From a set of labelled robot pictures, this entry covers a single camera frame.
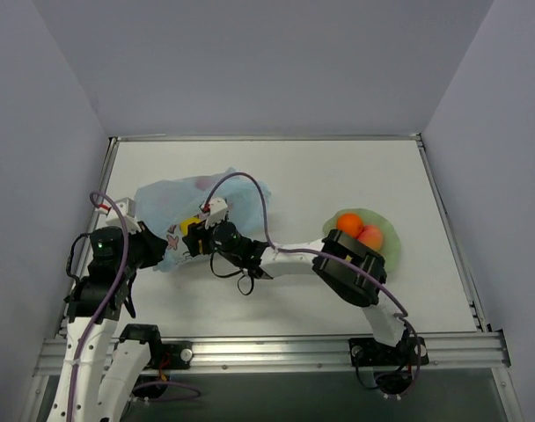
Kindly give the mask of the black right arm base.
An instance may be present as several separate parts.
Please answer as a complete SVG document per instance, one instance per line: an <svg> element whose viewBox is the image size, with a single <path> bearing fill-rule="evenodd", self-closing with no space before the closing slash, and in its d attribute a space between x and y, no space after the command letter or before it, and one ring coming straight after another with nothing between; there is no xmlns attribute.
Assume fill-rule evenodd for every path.
<svg viewBox="0 0 535 422"><path fill-rule="evenodd" d="M355 367L415 367L429 364L423 338L403 338L396 346L386 346L374 338L348 340L351 364Z"/></svg>

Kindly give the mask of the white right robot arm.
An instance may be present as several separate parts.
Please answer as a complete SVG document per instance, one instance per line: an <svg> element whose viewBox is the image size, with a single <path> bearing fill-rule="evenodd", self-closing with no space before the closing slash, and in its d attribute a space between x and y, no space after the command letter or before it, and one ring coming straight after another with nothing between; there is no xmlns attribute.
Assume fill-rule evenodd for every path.
<svg viewBox="0 0 535 422"><path fill-rule="evenodd" d="M243 236L229 221L210 227L193 222L182 240L191 257L219 255L252 283L317 275L344 302L363 311L382 360L394 363L407 354L407 311L385 286L385 258L346 233L332 229L317 241L277 246Z"/></svg>

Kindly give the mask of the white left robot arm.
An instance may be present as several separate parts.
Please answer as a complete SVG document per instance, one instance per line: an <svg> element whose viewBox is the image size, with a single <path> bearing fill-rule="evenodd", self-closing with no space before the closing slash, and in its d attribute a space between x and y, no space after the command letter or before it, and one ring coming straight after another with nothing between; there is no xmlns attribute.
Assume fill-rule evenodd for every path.
<svg viewBox="0 0 535 422"><path fill-rule="evenodd" d="M112 339L121 312L136 313L137 271L161 262L167 242L143 222L130 234L105 227L88 237L92 259L68 297L66 351L50 421L120 420L140 372L164 356L155 325Z"/></svg>

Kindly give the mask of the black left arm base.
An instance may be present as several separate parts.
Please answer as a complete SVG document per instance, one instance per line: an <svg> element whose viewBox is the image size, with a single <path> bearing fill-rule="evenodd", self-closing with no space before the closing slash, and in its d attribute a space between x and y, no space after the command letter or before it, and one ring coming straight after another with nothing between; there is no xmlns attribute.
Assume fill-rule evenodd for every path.
<svg viewBox="0 0 535 422"><path fill-rule="evenodd" d="M187 340L152 343L148 369L187 370L194 356L193 343Z"/></svg>

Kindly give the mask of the light blue plastic bag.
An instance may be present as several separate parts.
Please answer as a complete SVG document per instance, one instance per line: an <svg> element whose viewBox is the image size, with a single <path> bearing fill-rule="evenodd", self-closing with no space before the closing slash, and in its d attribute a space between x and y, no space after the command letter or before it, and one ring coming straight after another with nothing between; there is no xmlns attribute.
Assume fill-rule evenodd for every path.
<svg viewBox="0 0 535 422"><path fill-rule="evenodd" d="M154 266L155 271L169 273L205 259L202 255L191 257L182 237L187 233L187 225L202 216L201 207L209 195L225 200L229 220L243 235L251 236L263 229L258 191L262 191L265 202L269 202L271 192L265 183L255 185L250 179L237 176L236 171L230 167L208 176L163 179L137 189L136 218L167 242L164 260Z"/></svg>

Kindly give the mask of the fake yellow pear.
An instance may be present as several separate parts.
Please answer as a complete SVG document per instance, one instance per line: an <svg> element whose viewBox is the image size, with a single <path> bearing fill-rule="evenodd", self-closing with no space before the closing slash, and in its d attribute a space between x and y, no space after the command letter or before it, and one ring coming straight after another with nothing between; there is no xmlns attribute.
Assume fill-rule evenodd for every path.
<svg viewBox="0 0 535 422"><path fill-rule="evenodd" d="M181 222L180 223L180 231L182 233L182 236L186 236L188 234L189 227L192 224L196 224L196 223L199 223L199 222L200 222L200 219L198 217L191 217L191 218L188 218L185 221Z"/></svg>

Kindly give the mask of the fake orange fruit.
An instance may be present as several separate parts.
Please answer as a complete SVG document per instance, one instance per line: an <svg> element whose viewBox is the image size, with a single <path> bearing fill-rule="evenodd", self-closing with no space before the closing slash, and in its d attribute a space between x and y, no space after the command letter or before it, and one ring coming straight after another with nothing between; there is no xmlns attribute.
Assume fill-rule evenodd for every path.
<svg viewBox="0 0 535 422"><path fill-rule="evenodd" d="M359 215L346 213L337 218L335 228L353 238L357 238L363 233L364 222Z"/></svg>

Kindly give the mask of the fake pink peach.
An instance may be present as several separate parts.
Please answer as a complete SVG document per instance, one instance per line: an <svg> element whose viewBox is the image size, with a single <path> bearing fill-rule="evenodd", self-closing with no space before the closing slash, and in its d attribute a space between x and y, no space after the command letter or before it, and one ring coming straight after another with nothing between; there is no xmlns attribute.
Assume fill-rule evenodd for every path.
<svg viewBox="0 0 535 422"><path fill-rule="evenodd" d="M376 225L364 226L357 240L373 251L380 251L385 241L382 230Z"/></svg>

